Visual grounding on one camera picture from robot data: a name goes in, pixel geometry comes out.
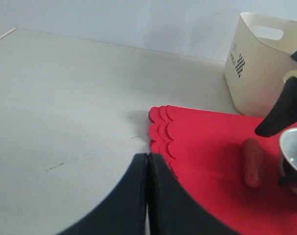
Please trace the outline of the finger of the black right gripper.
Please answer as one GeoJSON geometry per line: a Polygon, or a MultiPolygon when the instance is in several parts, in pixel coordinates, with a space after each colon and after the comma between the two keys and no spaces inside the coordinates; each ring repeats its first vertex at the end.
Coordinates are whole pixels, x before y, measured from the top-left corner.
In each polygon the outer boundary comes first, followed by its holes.
{"type": "Polygon", "coordinates": [[[278,185],[279,186],[287,185],[291,188],[297,188],[297,171],[294,171],[288,175],[281,177],[278,180],[278,185]]]}

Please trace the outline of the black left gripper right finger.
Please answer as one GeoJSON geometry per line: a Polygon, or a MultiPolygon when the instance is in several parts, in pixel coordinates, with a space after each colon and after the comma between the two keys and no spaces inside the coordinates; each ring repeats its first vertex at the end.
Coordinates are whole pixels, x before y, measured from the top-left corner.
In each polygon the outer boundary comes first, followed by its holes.
{"type": "Polygon", "coordinates": [[[147,204],[152,235],[235,235],[200,206],[175,178],[163,157],[148,155],[147,204]]]}

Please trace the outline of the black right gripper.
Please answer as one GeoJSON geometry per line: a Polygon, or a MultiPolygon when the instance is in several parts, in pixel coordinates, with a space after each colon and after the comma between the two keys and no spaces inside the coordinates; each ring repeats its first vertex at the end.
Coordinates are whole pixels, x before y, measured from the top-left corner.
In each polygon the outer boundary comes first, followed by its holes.
{"type": "Polygon", "coordinates": [[[297,51],[291,55],[295,66],[271,111],[255,128],[258,136],[271,137],[297,123],[297,51]]]}

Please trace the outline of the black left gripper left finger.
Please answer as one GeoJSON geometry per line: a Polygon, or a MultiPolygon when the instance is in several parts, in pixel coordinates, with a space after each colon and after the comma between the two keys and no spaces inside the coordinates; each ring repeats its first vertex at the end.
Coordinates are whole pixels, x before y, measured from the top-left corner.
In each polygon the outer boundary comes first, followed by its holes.
{"type": "Polygon", "coordinates": [[[148,155],[135,154],[123,177],[101,203],[61,235],[144,235],[148,155]]]}

